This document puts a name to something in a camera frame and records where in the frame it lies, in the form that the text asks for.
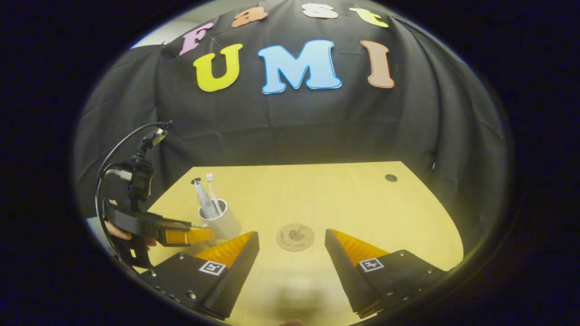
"cork coaster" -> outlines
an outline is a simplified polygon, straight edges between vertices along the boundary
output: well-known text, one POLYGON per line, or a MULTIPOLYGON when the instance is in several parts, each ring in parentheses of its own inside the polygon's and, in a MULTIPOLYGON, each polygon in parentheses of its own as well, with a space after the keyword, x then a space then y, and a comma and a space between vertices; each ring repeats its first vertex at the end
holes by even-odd
POLYGON ((314 242, 314 232, 304 224, 288 224, 278 231, 276 241, 284 250, 301 251, 314 242))

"letter m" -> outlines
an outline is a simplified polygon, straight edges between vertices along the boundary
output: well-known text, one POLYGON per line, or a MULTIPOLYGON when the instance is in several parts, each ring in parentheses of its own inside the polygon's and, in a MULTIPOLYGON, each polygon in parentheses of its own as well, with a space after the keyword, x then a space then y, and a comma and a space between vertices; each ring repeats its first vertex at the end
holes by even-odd
POLYGON ((307 69, 310 69, 310 78, 306 86, 313 89, 338 88, 342 81, 334 73, 330 49, 334 46, 331 41, 317 39, 304 44, 298 58, 294 58, 281 45, 274 45, 258 51, 258 56, 264 58, 266 65, 266 84, 262 88, 265 94, 280 93, 286 89, 286 84, 280 81, 280 74, 297 89, 307 69))

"wooden table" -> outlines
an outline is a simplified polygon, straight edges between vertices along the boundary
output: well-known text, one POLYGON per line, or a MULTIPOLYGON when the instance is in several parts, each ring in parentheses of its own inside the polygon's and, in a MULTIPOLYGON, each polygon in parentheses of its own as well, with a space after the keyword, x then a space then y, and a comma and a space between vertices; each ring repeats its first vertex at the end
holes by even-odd
MULTIPOLYGON (((232 325, 280 325, 298 318, 306 325, 350 325, 352 312, 330 256, 326 229, 336 229, 388 252, 406 249, 442 270, 463 259, 459 233, 435 196, 401 162, 194 167, 150 212, 202 224, 194 178, 213 173, 213 190, 228 202, 241 232, 259 233, 260 252, 240 292, 232 325), (385 175, 397 177, 396 182, 385 175), (280 248, 276 232, 303 223, 314 231, 311 247, 280 248)), ((151 247, 153 265, 177 252, 207 247, 151 247)))

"foam letter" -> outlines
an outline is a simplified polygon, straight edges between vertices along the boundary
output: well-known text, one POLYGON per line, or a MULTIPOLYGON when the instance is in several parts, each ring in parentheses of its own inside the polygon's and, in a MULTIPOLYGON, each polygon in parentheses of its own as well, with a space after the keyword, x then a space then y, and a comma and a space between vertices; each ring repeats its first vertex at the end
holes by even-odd
POLYGON ((244 10, 234 17, 234 22, 231 24, 232 27, 240 27, 246 25, 250 21, 257 21, 268 16, 268 13, 264 11, 264 7, 254 7, 248 10, 244 10))
POLYGON ((373 41, 363 40, 361 44, 367 49, 368 56, 371 58, 371 75, 368 77, 368 83, 374 87, 392 88, 395 82, 389 74, 387 61, 389 49, 373 41))
POLYGON ((381 27, 388 27, 386 23, 378 20, 380 18, 379 15, 372 13, 366 9, 362 8, 349 8, 350 10, 358 13, 358 15, 362 18, 362 20, 366 21, 367 23, 371 23, 373 25, 381 26, 381 27))
POLYGON ((334 8, 329 5, 322 5, 320 3, 307 3, 302 5, 304 15, 313 18, 337 18, 338 13, 334 12, 334 8))
POLYGON ((179 52, 179 55, 182 56, 185 53, 197 48, 199 43, 197 43, 195 40, 201 41, 201 39, 203 39, 205 36, 205 30, 208 30, 212 27, 213 23, 209 22, 206 25, 198 27, 195 30, 192 30, 191 32, 185 34, 183 36, 183 47, 181 52, 179 52))
POLYGON ((310 69, 310 78, 306 81, 309 88, 340 87, 342 81, 334 73, 330 55, 333 46, 334 43, 323 39, 306 42, 297 59, 281 45, 269 46, 258 51, 258 56, 264 58, 266 65, 266 84, 262 92, 272 94, 286 89, 286 84, 280 81, 280 73, 294 89, 297 89, 307 69, 310 69))
POLYGON ((208 53, 197 58, 193 66, 197 72, 197 85, 206 92, 215 92, 230 86, 240 74, 240 61, 238 51, 241 44, 233 44, 223 48, 220 53, 226 56, 226 73, 220 78, 214 78, 212 74, 212 59, 216 56, 208 53))

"black cloth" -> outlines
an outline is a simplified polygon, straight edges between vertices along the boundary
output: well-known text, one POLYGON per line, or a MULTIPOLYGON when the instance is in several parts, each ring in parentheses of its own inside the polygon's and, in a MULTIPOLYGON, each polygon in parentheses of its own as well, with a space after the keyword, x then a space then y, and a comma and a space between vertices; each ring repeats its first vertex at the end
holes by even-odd
MULTIPOLYGON (((249 7, 225 13, 183 56, 182 37, 127 51, 80 119, 74 173, 84 215, 94 214, 96 170, 106 152, 138 126, 171 119, 169 136, 148 154, 157 169, 149 204, 192 166, 402 161, 448 211, 467 254, 497 222, 508 190, 510 147, 498 101, 461 58, 405 18, 371 10, 389 25, 378 27, 349 10, 358 5, 328 0, 340 16, 316 19, 302 13, 304 3, 260 2, 268 16, 237 28, 234 16, 249 7), (334 43, 342 86, 310 89, 307 72, 298 89, 262 93, 265 68, 257 52, 282 45, 297 57, 315 39, 334 43), (361 40, 389 48, 393 88, 368 83, 371 63, 361 40), (238 43, 237 80, 201 90, 193 61, 215 53, 219 77, 226 71, 219 51, 238 43)), ((139 139, 116 160, 129 158, 139 139)))

